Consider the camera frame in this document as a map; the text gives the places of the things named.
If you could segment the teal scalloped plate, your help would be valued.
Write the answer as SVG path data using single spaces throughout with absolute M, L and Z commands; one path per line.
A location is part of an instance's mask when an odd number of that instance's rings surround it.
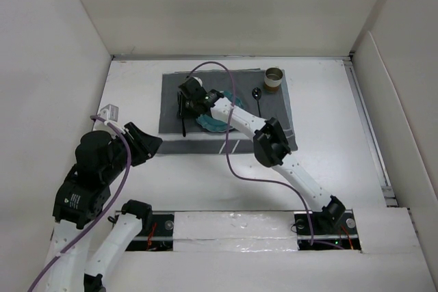
M 223 91 L 222 93 L 229 101 L 232 101 L 233 94 L 230 91 Z M 242 109 L 245 108 L 239 97 L 236 97 L 235 104 Z M 196 119 L 196 123 L 210 133 L 225 133 L 227 130 L 227 124 L 225 122 L 216 120 L 207 114 L 199 116 Z

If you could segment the black spoon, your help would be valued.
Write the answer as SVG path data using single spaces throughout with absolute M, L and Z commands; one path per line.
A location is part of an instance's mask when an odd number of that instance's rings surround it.
M 260 88 L 254 88 L 252 90 L 252 96 L 257 102 L 257 110 L 259 117 L 261 117 L 261 107 L 260 107 L 260 100 L 261 100 L 261 89 Z

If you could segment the grey striped placemat cloth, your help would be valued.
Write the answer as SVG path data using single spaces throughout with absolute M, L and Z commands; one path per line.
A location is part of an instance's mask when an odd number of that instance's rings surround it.
M 227 116 L 221 121 L 213 119 L 210 113 L 197 118 L 193 114 L 180 114 L 179 86 L 187 75 L 187 72 L 174 72 L 162 76 L 159 137 L 163 143 L 159 147 L 159 154 L 223 154 Z M 229 74 L 220 69 L 204 68 L 192 76 L 200 79 L 207 91 L 215 89 L 229 100 L 233 97 L 232 85 L 235 85 L 235 106 L 265 120 L 276 118 L 291 150 L 298 150 L 286 79 L 281 80 L 276 92 L 267 92 L 263 90 L 265 70 L 262 68 L 237 69 Z M 259 101 L 252 95 L 255 88 L 262 90 Z

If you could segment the black fork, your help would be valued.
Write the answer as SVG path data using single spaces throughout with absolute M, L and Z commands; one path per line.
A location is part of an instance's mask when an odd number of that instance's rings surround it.
M 177 102 L 178 102 L 178 111 L 177 111 L 177 117 L 181 121 L 181 128 L 182 128 L 182 136 L 186 137 L 186 129 L 185 129 L 185 103 L 186 98 L 182 94 L 181 91 L 177 93 Z

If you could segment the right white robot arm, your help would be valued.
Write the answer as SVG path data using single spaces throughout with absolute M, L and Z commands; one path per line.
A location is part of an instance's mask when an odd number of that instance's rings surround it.
M 194 77 L 179 86 L 183 104 L 196 115 L 211 114 L 228 123 L 253 143 L 256 160 L 284 177 L 302 196 L 312 211 L 312 224 L 322 234 L 330 234 L 341 225 L 346 210 L 343 203 L 320 186 L 299 164 L 276 118 L 266 120 L 234 105 L 217 90 L 206 91 Z

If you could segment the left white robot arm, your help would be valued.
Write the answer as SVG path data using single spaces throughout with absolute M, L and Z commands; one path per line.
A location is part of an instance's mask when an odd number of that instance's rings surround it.
M 55 226 L 43 271 L 46 291 L 105 291 L 106 279 L 133 238 L 155 229 L 151 205 L 129 200 L 105 241 L 88 257 L 94 226 L 121 193 L 112 194 L 110 185 L 118 177 L 124 185 L 130 169 L 152 159 L 162 144 L 132 122 L 121 129 L 109 121 L 105 125 L 109 131 L 91 131 L 80 139 L 76 162 L 56 193 Z

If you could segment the steel cup with brown band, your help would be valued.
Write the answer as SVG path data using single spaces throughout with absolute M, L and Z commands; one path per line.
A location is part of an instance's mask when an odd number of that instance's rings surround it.
M 268 68 L 264 72 L 263 87 L 268 92 L 277 92 L 281 87 L 283 71 L 280 68 Z

